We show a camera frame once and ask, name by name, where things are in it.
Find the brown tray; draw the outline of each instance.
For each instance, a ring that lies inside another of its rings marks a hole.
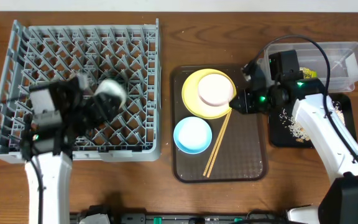
[[[238,88],[247,83],[241,72],[241,65],[203,65],[178,67],[171,73],[172,133],[176,124],[183,118],[194,116],[183,104],[181,89],[185,80],[195,71],[212,68],[228,75]],[[203,176],[209,156],[225,116],[206,119],[212,129],[212,142],[204,152],[189,155],[173,144],[173,173],[185,183],[250,181],[259,180],[267,173],[266,145],[262,128],[261,114],[243,115],[232,111],[221,147],[209,178]]]

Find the wooden chopstick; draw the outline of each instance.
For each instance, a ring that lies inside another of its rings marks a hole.
[[[219,150],[219,147],[220,147],[220,145],[221,145],[220,142],[221,142],[221,139],[223,138],[224,132],[225,132],[225,130],[226,130],[226,126],[227,126],[227,124],[228,124],[228,122],[229,122],[230,114],[231,114],[231,110],[228,112],[228,114],[226,115],[226,117],[225,117],[225,119],[224,119],[224,121],[223,121],[221,130],[220,130],[220,132],[219,132],[219,134],[218,134],[218,137],[216,138],[215,145],[214,145],[214,147],[213,147],[213,150],[212,150],[212,152],[211,152],[211,155],[209,156],[208,163],[207,163],[207,165],[206,165],[206,167],[205,167],[203,176],[206,175],[206,172],[207,172],[207,170],[208,170],[208,168],[209,168],[209,165],[210,165],[211,161],[213,162],[213,163],[212,163],[212,166],[213,166],[213,164],[214,164],[214,162],[215,162],[216,154],[218,153],[218,152],[217,152],[217,149]]]
[[[217,156],[217,154],[218,154],[219,148],[221,147],[221,143],[222,143],[222,140],[223,140],[224,132],[226,131],[227,124],[229,124],[230,115],[231,115],[231,110],[230,110],[229,113],[226,115],[226,116],[227,116],[227,121],[226,121],[226,124],[224,124],[223,127],[222,127],[222,128],[224,128],[224,129],[223,129],[223,132],[222,132],[222,136],[221,136],[221,138],[219,139],[218,146],[216,146],[215,155],[214,155],[214,158],[212,159],[211,166],[209,167],[208,175],[206,176],[207,178],[209,178],[209,175],[211,175],[212,168],[214,167],[215,159],[216,159],[216,156]]]

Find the plastic dish rack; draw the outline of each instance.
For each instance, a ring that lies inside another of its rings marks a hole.
[[[105,78],[122,83],[126,105],[109,122],[77,138],[74,160],[154,161],[160,156],[160,35],[155,25],[30,26],[14,21],[0,82],[0,101],[29,86],[87,74],[91,89]],[[0,104],[0,159],[23,162],[19,141],[29,100]]]

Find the blue bowl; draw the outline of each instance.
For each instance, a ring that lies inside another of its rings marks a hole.
[[[185,118],[175,126],[173,140],[177,147],[187,154],[199,154],[211,144],[212,130],[201,118]]]

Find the wooden surface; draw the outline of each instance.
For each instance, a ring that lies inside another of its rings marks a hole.
[[[153,24],[156,17],[163,49],[162,155],[155,162],[74,162],[70,210],[105,202],[117,212],[144,208],[161,213],[245,213],[253,208],[319,204],[329,181],[313,149],[268,146],[269,171],[258,182],[177,181],[172,174],[169,75],[180,65],[246,63],[265,43],[285,34],[304,34],[316,41],[358,41],[358,14],[0,12],[0,76],[14,19],[31,26]],[[358,137],[358,82],[349,96]],[[28,200],[23,165],[0,161],[0,223],[27,223]]]

